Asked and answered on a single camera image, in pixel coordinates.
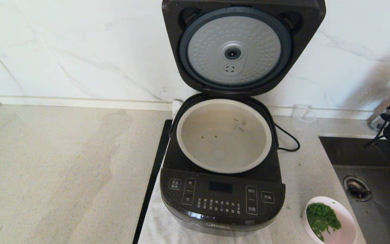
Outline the chopped green onions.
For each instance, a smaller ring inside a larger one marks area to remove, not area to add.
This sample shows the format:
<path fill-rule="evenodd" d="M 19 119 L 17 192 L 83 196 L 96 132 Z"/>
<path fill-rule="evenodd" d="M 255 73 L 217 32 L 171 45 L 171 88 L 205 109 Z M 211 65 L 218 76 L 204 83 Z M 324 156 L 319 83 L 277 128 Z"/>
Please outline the chopped green onions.
<path fill-rule="evenodd" d="M 335 211 L 324 203 L 312 203 L 306 209 L 308 224 L 313 233 L 323 242 L 323 232 L 331 233 L 342 228 Z"/>

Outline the grey inner cooking pot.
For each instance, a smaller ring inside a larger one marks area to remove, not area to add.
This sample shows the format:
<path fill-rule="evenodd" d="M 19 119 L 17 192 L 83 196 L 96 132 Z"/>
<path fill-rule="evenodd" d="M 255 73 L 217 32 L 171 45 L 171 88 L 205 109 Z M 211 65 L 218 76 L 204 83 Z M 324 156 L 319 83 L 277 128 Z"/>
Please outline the grey inner cooking pot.
<path fill-rule="evenodd" d="M 222 174 L 255 168 L 273 143 L 267 120 L 232 99 L 209 99 L 190 107 L 178 121 L 176 138 L 190 161 Z"/>

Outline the steel sink basin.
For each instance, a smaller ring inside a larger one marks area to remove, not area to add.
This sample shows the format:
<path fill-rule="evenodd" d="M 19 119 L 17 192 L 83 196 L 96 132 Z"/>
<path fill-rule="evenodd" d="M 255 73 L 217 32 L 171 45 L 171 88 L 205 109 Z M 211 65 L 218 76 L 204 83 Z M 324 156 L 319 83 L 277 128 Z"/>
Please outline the steel sink basin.
<path fill-rule="evenodd" d="M 372 191 L 372 198 L 367 202 L 356 201 L 346 193 L 367 244 L 390 244 L 390 152 L 387 141 L 379 140 L 364 148 L 369 139 L 323 136 L 319 139 L 342 187 L 345 176 L 356 176 Z"/>

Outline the chrome faucet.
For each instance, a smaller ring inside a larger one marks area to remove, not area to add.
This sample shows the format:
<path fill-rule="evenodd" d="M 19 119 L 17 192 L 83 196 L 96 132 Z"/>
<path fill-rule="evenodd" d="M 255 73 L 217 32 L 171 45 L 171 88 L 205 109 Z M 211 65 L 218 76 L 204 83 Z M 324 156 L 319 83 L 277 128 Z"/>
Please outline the chrome faucet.
<path fill-rule="evenodd" d="M 390 100 L 385 100 L 375 108 L 373 115 L 371 115 L 367 120 L 367 126 L 372 131 L 376 131 L 376 132 L 381 131 L 382 125 L 386 121 L 386 117 L 390 116 L 389 107 L 390 107 Z"/>

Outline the round sink drain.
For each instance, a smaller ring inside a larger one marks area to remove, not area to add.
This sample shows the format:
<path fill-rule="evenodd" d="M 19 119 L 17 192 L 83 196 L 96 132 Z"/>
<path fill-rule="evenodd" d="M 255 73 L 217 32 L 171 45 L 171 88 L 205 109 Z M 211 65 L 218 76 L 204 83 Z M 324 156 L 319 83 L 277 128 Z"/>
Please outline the round sink drain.
<path fill-rule="evenodd" d="M 372 198 L 368 184 L 356 176 L 345 176 L 342 184 L 345 192 L 356 201 L 367 202 Z"/>

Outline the black flat strip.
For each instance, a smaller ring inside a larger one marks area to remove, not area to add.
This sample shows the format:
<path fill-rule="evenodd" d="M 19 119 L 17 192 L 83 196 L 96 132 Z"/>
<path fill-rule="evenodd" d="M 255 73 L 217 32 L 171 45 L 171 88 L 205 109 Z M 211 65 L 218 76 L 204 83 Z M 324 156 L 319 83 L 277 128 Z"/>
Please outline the black flat strip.
<path fill-rule="evenodd" d="M 154 159 L 153 168 L 152 168 L 151 173 L 150 173 L 149 183 L 147 185 L 146 193 L 144 196 L 144 201 L 142 204 L 142 208 L 141 208 L 141 212 L 140 212 L 139 219 L 137 222 L 137 226 L 136 226 L 136 230 L 135 230 L 132 244 L 138 244 L 138 241 L 140 238 L 140 234 L 141 234 L 141 230 L 142 230 L 143 223 L 145 220 L 145 216 L 147 214 L 150 199 L 151 199 L 151 196 L 152 196 L 152 193 L 154 190 L 154 185 L 155 185 L 157 176 L 159 174 L 159 170 L 161 168 L 164 154 L 166 153 L 167 145 L 169 142 L 169 130 L 170 130 L 171 126 L 172 126 L 172 120 L 171 119 L 165 120 L 164 127 L 163 127 L 162 132 L 161 132 L 161 137 L 160 137 L 160 140 L 158 143 L 156 156 Z"/>

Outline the pink bowl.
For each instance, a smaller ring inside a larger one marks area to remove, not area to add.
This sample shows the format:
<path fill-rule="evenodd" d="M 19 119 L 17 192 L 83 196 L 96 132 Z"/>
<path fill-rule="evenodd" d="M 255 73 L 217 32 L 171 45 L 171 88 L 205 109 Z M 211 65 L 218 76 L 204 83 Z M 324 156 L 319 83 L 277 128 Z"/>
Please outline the pink bowl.
<path fill-rule="evenodd" d="M 324 203 L 330 206 L 336 213 L 342 228 L 336 231 L 330 230 L 330 234 L 323 232 L 324 240 L 321 241 L 311 230 L 306 216 L 306 209 L 312 203 Z M 325 196 L 317 196 L 308 201 L 301 214 L 303 227 L 313 241 L 317 244 L 353 244 L 356 240 L 356 223 L 348 210 L 339 202 Z"/>

